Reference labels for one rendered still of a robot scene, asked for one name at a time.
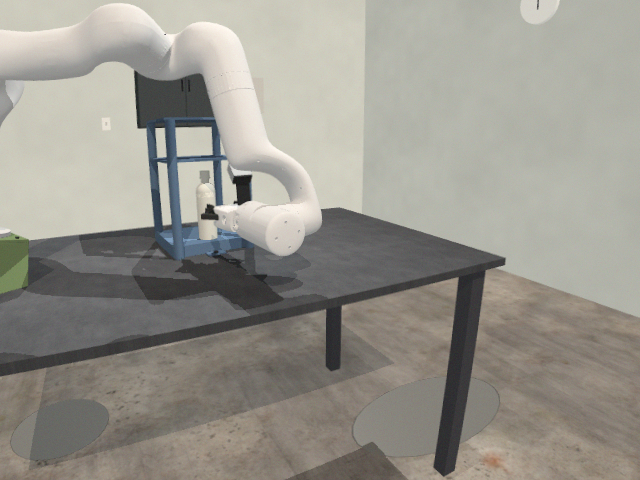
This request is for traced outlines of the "white ceramic bottle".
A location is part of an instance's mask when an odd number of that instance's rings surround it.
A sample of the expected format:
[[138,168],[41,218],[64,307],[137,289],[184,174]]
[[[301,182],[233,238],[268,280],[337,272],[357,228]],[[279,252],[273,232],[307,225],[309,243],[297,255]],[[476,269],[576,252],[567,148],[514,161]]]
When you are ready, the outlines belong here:
[[201,183],[196,188],[199,239],[213,240],[218,238],[217,227],[213,224],[214,220],[201,220],[201,213],[205,212],[207,204],[216,206],[215,188],[209,183],[210,171],[199,172]]

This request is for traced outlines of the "blue shelving unit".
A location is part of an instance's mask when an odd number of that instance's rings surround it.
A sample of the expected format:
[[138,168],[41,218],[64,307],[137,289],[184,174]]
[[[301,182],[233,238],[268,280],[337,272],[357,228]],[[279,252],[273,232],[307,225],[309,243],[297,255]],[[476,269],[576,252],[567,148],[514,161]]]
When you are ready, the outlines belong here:
[[[175,260],[183,260],[185,259],[185,257],[201,254],[206,254],[208,256],[221,255],[227,253],[225,250],[243,247],[253,248],[253,243],[240,237],[236,232],[230,232],[217,228],[218,238],[213,240],[201,240],[199,239],[198,226],[182,228],[177,163],[213,161],[216,206],[218,206],[223,205],[222,171],[221,161],[219,160],[227,160],[227,158],[226,155],[221,155],[219,131],[216,121],[214,121],[213,123],[211,123],[213,155],[200,155],[188,160],[178,160],[183,156],[177,157],[175,130],[175,121],[177,120],[186,120],[182,123],[200,123],[205,120],[215,120],[215,118],[164,117],[150,120],[146,123],[151,196],[156,242],[160,246],[162,246]],[[166,157],[157,158],[155,123],[151,123],[157,121],[159,121],[158,123],[165,124],[167,161]],[[163,231],[158,162],[167,163],[172,230]]]

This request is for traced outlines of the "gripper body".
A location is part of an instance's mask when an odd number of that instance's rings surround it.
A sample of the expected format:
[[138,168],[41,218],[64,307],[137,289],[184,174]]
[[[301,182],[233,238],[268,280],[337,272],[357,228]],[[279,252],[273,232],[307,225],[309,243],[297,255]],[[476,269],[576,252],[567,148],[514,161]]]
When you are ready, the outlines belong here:
[[237,204],[216,206],[213,208],[215,214],[219,215],[219,221],[214,221],[214,226],[222,230],[236,232],[233,225],[236,224],[236,210],[239,208]]

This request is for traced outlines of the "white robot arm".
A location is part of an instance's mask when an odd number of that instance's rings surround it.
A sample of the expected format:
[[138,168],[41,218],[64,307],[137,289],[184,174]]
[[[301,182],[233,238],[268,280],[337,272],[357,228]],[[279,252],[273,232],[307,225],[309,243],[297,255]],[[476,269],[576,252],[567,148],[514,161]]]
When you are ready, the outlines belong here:
[[[297,161],[270,144],[241,42],[218,24],[197,22],[169,35],[142,9],[115,3],[66,28],[0,30],[0,127],[20,100],[25,81],[81,77],[105,62],[127,64],[155,80],[203,75],[227,171],[236,184],[240,207],[233,230],[240,237],[288,256],[320,229],[322,213],[313,183]],[[251,201],[251,171],[278,179],[290,202]]]

